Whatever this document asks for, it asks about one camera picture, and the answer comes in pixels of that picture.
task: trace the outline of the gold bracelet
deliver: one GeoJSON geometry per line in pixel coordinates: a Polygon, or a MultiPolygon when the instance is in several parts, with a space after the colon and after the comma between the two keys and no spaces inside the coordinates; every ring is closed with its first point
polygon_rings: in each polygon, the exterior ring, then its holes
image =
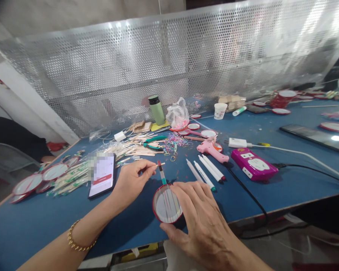
{"type": "Polygon", "coordinates": [[[75,248],[75,250],[78,250],[78,251],[85,251],[85,250],[90,250],[94,245],[95,243],[97,242],[97,239],[95,239],[94,243],[88,247],[82,247],[78,244],[76,244],[73,240],[73,237],[72,237],[72,231],[74,229],[74,226],[80,221],[80,219],[75,222],[71,227],[70,227],[70,230],[68,232],[68,240],[69,240],[69,245],[71,246],[71,248],[75,248]]]}

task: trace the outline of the chair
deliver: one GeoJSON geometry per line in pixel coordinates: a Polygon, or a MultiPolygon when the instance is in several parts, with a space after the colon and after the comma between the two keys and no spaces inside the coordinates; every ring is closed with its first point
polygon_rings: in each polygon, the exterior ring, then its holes
{"type": "Polygon", "coordinates": [[[12,173],[29,165],[34,165],[37,170],[40,169],[40,163],[30,156],[17,148],[0,143],[0,179],[16,184],[23,178],[14,176],[12,173]]]}

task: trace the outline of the craft workbench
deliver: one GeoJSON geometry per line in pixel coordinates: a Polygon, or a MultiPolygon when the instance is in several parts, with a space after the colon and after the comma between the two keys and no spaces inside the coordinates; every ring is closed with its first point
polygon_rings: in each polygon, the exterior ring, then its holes
{"type": "MultiPolygon", "coordinates": [[[[266,142],[272,146],[306,152],[325,162],[339,171],[339,153],[290,135],[279,130],[287,124],[299,124],[316,128],[325,122],[321,113],[339,111],[338,107],[301,108],[305,105],[333,105],[335,101],[313,101],[311,103],[291,104],[290,115],[281,116],[272,112],[253,114],[245,111],[233,117],[227,113],[223,120],[213,118],[198,119],[202,124],[220,133],[219,138],[236,137],[246,139],[256,144],[266,142]]],[[[67,154],[75,154],[80,149],[90,152],[102,144],[98,140],[90,144],[88,139],[80,140],[70,148],[67,154]]],[[[151,161],[166,162],[163,166],[169,181],[194,181],[194,176],[187,166],[186,158],[191,162],[199,162],[196,146],[179,148],[175,162],[170,162],[170,156],[157,154],[146,157],[151,161]]],[[[224,154],[230,155],[232,149],[224,147],[224,154]]],[[[294,154],[275,149],[253,148],[252,151],[270,163],[295,163],[311,166],[328,172],[320,165],[304,155],[294,154]]],[[[210,160],[218,166],[227,178],[223,185],[214,181],[217,188],[214,193],[220,209],[227,222],[237,221],[261,214],[261,210],[230,176],[224,167],[212,157],[210,160]]],[[[254,194],[267,212],[302,205],[304,203],[339,194],[339,182],[303,168],[286,168],[270,180],[269,184],[255,183],[234,164],[234,173],[254,194]]],[[[167,235],[159,228],[159,221],[152,211],[152,198],[161,186],[159,173],[148,181],[138,199],[124,212],[113,219],[103,230],[97,244],[89,252],[87,259],[139,247],[167,239],[167,235]]],[[[18,204],[5,202],[0,206],[0,270],[15,270],[37,251],[66,231],[76,220],[85,216],[92,208],[101,202],[109,193],[99,198],[87,198],[89,187],[82,186],[67,196],[52,198],[32,195],[18,204]]]]}

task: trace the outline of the pliers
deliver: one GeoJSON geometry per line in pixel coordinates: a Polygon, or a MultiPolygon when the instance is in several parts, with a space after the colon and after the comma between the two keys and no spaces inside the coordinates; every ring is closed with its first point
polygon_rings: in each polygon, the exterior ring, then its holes
{"type": "Polygon", "coordinates": [[[167,138],[167,136],[164,136],[164,135],[153,137],[151,139],[147,139],[144,142],[141,142],[140,145],[143,145],[143,147],[148,148],[148,149],[153,150],[153,151],[163,151],[162,148],[152,147],[152,146],[149,145],[149,143],[151,143],[153,141],[157,141],[157,140],[163,140],[163,139],[166,139],[166,138],[167,138]]]}

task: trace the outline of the pink glue gun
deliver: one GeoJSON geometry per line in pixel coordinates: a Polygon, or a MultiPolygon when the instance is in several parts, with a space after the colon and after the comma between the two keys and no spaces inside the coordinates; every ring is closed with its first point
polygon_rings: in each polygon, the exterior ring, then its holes
{"type": "Polygon", "coordinates": [[[221,164],[225,163],[225,162],[228,162],[230,157],[229,156],[226,156],[226,155],[223,155],[221,153],[219,153],[215,148],[214,148],[214,145],[213,145],[213,141],[214,141],[214,137],[210,137],[209,139],[206,139],[205,141],[203,141],[201,143],[201,145],[198,145],[197,146],[197,150],[200,152],[200,153],[208,153],[210,155],[212,155],[217,161],[219,161],[221,164]]]}

